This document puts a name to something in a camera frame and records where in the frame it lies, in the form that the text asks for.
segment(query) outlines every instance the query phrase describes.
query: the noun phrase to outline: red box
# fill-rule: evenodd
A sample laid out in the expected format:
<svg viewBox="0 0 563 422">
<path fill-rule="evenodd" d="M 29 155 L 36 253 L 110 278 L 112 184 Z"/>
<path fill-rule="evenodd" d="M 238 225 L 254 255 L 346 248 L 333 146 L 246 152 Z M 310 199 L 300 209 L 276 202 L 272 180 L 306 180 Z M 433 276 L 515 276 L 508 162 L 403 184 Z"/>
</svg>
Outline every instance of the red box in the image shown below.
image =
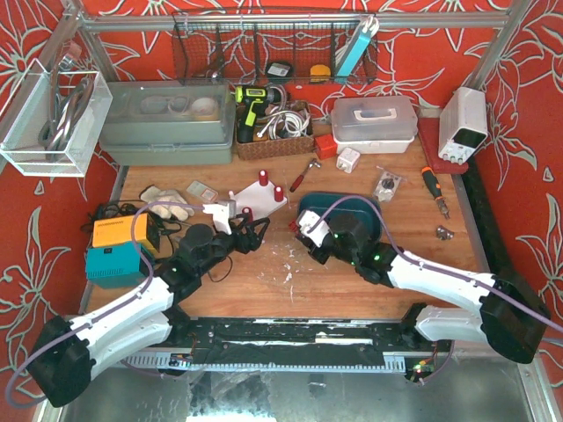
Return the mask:
<svg viewBox="0 0 563 422">
<path fill-rule="evenodd" d="M 337 155 L 338 145 L 331 134 L 315 138 L 315 152 L 319 160 L 325 160 Z"/>
</svg>

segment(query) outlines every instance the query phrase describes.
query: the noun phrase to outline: white plastic container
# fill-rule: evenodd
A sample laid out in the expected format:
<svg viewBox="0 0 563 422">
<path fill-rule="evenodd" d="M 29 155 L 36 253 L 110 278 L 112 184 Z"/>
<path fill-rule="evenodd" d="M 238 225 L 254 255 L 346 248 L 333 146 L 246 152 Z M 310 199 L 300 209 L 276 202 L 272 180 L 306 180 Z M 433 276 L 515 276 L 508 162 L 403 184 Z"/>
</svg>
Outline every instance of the white plastic container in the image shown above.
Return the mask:
<svg viewBox="0 0 563 422">
<path fill-rule="evenodd" d="M 338 153 L 346 147 L 361 154 L 402 153 L 418 133 L 405 96 L 337 99 L 331 117 Z"/>
</svg>

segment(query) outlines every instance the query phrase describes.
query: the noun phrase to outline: gray box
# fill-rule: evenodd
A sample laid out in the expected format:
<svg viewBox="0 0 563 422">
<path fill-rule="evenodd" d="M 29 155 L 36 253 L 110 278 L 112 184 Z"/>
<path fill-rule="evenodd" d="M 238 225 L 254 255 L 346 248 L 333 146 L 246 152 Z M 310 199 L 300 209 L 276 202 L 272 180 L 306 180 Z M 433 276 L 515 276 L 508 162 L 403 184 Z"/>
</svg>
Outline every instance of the gray box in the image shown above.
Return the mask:
<svg viewBox="0 0 563 422">
<path fill-rule="evenodd" d="M 122 165 L 228 164 L 235 103 L 229 87 L 175 81 L 111 83 L 100 147 Z"/>
</svg>

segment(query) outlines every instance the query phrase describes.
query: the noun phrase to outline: mesh basket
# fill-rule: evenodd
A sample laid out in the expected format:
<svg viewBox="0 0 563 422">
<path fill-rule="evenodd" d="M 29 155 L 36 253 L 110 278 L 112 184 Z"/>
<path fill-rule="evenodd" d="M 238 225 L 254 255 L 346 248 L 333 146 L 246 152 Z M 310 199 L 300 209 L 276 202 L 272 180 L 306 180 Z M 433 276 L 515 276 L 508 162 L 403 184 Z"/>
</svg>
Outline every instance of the mesh basket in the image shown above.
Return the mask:
<svg viewBox="0 0 563 422">
<path fill-rule="evenodd" d="M 172 49 L 176 76 L 182 84 L 227 81 L 233 84 L 263 84 L 271 62 L 287 62 L 290 75 L 277 83 L 318 82 L 311 67 L 325 65 L 335 74 L 334 56 L 352 37 L 360 22 L 355 18 L 320 13 L 322 10 L 288 12 L 265 8 L 264 13 L 237 14 L 237 10 L 176 12 Z M 346 80 L 369 84 L 377 76 L 377 38 L 374 37 Z"/>
</svg>

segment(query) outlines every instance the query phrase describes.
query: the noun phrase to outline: yellow drill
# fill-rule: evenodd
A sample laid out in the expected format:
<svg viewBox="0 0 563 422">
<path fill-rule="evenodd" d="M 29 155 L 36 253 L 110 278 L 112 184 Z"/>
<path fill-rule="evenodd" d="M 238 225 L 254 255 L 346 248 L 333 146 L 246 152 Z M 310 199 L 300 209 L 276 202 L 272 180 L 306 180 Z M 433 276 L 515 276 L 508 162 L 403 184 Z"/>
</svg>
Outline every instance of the yellow drill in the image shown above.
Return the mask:
<svg viewBox="0 0 563 422">
<path fill-rule="evenodd" d="M 238 141 L 252 142 L 256 118 L 266 114 L 270 103 L 279 103 L 282 95 L 278 90 L 262 88 L 260 86 L 238 86 L 235 90 L 235 100 L 246 106 L 245 112 L 238 121 Z"/>
</svg>

